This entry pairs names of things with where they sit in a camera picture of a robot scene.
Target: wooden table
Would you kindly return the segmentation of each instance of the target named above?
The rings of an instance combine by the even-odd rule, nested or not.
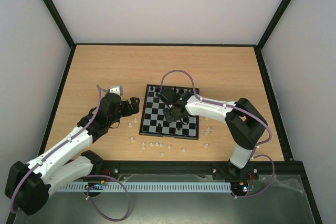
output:
[[[274,137],[256,154],[268,154],[283,161],[282,152],[261,80],[256,55],[252,47],[184,47],[184,46],[96,46],[78,45],[60,99],[46,150],[63,139],[77,122],[97,104],[96,84],[102,88],[123,85],[123,100],[139,97],[140,112],[120,120],[117,129],[89,147],[105,160],[129,161],[227,161],[235,142],[227,126],[221,122],[200,118],[199,139],[139,135],[143,100],[147,84],[159,84],[170,70],[183,69],[194,79],[204,97],[238,101],[247,98],[267,120]],[[182,73],[172,73],[165,85],[191,87]],[[211,128],[210,135],[205,129]],[[163,147],[150,146],[163,143]]]

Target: perforated metal strip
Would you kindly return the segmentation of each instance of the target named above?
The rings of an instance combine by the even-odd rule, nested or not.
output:
[[[83,192],[87,191],[88,183],[72,182],[58,191]],[[144,183],[124,182],[130,193],[231,193],[230,183]],[[95,186],[91,192],[124,192],[124,189],[116,182],[106,186]]]

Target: gray wall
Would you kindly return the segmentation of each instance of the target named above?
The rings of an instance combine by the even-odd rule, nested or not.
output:
[[[293,0],[263,53],[295,159],[324,223],[336,220],[336,1]]]
[[[281,0],[53,0],[75,42],[256,44]]]
[[[0,223],[9,168],[37,155],[68,55],[42,0],[0,0]]]

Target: chessboard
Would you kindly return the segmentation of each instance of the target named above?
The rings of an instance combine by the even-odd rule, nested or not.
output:
[[[192,91],[192,88],[164,86],[166,87],[179,93]],[[167,123],[163,115],[163,109],[167,106],[158,97],[159,93],[160,85],[147,85],[139,134],[198,140],[198,116],[189,116],[182,121]]]

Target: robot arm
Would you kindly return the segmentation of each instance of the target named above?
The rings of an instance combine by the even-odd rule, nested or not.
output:
[[[168,106],[163,110],[168,123],[181,120],[189,115],[199,115],[225,122],[236,142],[230,162],[239,169],[246,166],[265,128],[253,118],[231,107],[244,109],[267,124],[256,108],[244,98],[240,98],[238,102],[217,101],[200,96],[197,98],[193,92],[189,91],[180,95],[169,87],[160,92],[159,98]]]
[[[25,214],[32,215],[62,186],[89,174],[99,174],[102,159],[92,151],[86,151],[74,161],[64,164],[105,135],[110,126],[119,122],[121,117],[139,112],[139,98],[132,97],[129,103],[122,101],[121,95],[122,86],[112,87],[101,99],[95,117],[93,117],[93,111],[96,108],[93,108],[63,140],[51,149],[27,164],[18,161],[10,168],[5,189],[5,195],[8,198],[12,198],[17,185],[25,175],[30,173],[14,195],[16,207]],[[90,121],[92,122],[89,126],[83,130]]]

